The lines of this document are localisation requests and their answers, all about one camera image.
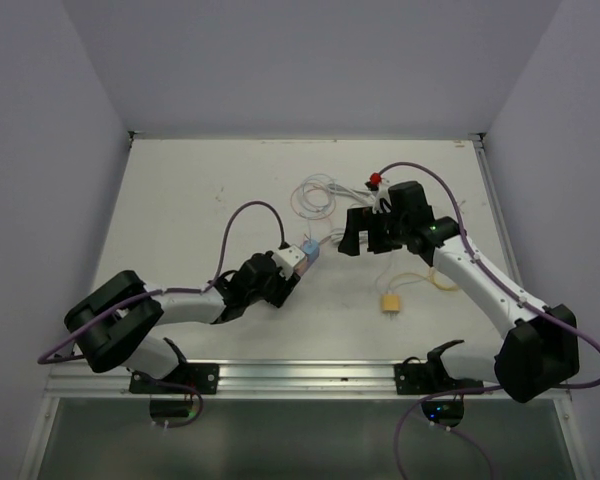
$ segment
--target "white tabletop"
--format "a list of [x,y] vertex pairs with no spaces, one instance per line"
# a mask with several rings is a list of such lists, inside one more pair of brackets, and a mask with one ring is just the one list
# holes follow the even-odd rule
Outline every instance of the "white tabletop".
[[[137,140],[132,148],[94,287],[120,270],[149,283],[199,286],[215,271],[227,219],[242,203],[260,199],[280,212],[287,241],[300,244],[306,220],[289,206],[291,191],[313,173],[327,173],[362,188],[374,171],[407,160],[440,174],[461,204],[467,229],[482,252],[503,271],[504,254],[471,142],[346,140]],[[387,173],[393,182],[418,180],[437,216],[451,215],[442,189],[408,168]],[[338,198],[333,225],[344,227],[346,199]],[[315,238],[330,229],[312,222]],[[225,270],[253,253],[275,249],[279,233],[261,207],[243,212],[229,237]],[[426,273],[406,249],[359,257],[330,244],[281,309],[264,302],[224,325],[158,326],[189,358],[226,360],[382,360],[423,356],[457,338],[497,341],[486,316],[462,292],[438,291],[427,282],[399,290],[403,309],[390,319],[380,311],[380,285],[403,271]],[[440,276],[440,281],[448,280]]]

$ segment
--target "red cap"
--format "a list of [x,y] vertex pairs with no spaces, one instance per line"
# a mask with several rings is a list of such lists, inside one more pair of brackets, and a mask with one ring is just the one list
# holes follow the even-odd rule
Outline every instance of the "red cap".
[[372,173],[371,177],[369,177],[369,181],[371,185],[378,186],[382,182],[382,176],[379,173]]

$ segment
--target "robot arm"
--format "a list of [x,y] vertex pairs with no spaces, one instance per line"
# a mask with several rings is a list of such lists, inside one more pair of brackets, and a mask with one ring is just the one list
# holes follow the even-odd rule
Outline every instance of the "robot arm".
[[[425,363],[405,362],[404,372],[413,383],[431,392],[450,390],[456,380],[474,379],[499,383],[519,402],[567,380],[578,372],[577,339],[505,295],[466,251],[455,220],[435,219],[418,182],[388,186],[381,179],[373,207],[352,208],[338,248],[350,256],[360,254],[359,233],[368,232],[368,251],[384,253],[403,245],[429,266],[459,285],[491,320],[501,344],[477,345],[468,339],[448,342],[432,350]],[[528,304],[575,327],[574,315],[560,305],[545,303],[518,286],[493,265],[468,238],[474,252],[509,289]]]
[[[217,325],[241,317],[260,300],[279,308],[300,281],[299,273],[308,261],[297,246],[256,253],[239,270],[220,275],[212,288],[200,294],[167,289],[161,296],[147,296],[118,310],[81,335],[78,346],[96,373],[122,365],[154,379],[182,383],[186,359],[171,340],[150,335],[154,326],[181,322]],[[71,309],[65,326],[73,333],[125,299],[154,290],[162,289],[145,284],[133,271],[120,272]]]

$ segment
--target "blue object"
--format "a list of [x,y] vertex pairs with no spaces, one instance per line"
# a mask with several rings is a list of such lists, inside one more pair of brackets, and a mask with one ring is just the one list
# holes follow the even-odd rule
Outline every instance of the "blue object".
[[315,262],[320,256],[320,244],[316,240],[306,240],[301,247],[302,251],[307,255],[309,266]]

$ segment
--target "white wall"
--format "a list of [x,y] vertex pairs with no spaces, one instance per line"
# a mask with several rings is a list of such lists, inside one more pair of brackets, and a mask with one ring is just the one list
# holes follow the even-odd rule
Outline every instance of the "white wall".
[[[529,288],[600,339],[600,0],[564,0],[487,136]],[[580,378],[600,373],[582,346]],[[574,395],[600,478],[600,388]]]
[[15,478],[48,369],[89,288],[126,132],[61,3],[0,0],[0,479]]
[[152,135],[484,132],[559,0],[64,0]]

